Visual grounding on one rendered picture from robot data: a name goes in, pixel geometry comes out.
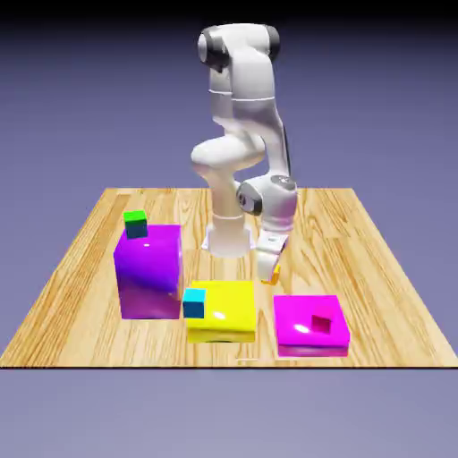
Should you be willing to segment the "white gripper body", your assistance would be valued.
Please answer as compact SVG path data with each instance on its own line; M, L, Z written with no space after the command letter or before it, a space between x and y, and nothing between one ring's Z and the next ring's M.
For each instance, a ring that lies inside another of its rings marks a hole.
M284 248L262 248L257 247L258 277L261 281L270 282L278 265Z

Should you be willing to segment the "small orange cube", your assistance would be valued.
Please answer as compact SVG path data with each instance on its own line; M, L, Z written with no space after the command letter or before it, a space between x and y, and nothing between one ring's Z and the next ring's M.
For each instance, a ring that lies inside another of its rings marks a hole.
M272 272L272 276L270 277L269 280L262 280L262 284L270 284L270 285L275 285L278 282L279 276L280 276L280 270L281 267L279 264L276 265Z

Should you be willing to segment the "small magenta cube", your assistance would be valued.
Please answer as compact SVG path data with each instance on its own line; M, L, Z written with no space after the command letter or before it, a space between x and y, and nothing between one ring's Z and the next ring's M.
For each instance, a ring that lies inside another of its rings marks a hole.
M311 331L318 334L329 335L331 333L333 320L329 317L324 317L321 315L312 315L311 316Z

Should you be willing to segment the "small cyan cube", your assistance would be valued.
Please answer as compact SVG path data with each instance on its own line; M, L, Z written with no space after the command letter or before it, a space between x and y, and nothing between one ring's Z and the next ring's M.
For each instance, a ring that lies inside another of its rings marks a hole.
M184 318L204 318L205 317L205 289L186 288L182 297L182 311Z

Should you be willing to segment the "small green cube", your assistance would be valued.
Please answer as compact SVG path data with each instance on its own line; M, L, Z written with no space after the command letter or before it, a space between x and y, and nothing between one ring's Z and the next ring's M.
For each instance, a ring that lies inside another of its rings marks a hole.
M127 239L148 236L147 215L143 209L123 213L124 231Z

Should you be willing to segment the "large yellow box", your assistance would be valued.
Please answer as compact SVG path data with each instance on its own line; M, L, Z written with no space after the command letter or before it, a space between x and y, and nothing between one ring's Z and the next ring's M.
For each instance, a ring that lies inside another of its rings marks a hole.
M257 312L252 281L192 281L188 288L207 291L204 318L185 318L190 344L251 343Z

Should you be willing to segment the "large magenta box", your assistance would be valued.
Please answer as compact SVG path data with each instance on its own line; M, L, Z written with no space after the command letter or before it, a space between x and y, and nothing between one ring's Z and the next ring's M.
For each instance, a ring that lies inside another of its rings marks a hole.
M275 295L273 298L279 357L347 357L350 331L336 295ZM311 331L311 316L333 320L331 333Z

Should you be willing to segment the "large purple box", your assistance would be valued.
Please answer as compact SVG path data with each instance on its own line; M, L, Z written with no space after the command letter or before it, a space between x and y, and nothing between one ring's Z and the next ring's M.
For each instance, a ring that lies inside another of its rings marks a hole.
M149 225L145 237L123 233L114 249L123 319L178 319L182 303L179 225Z

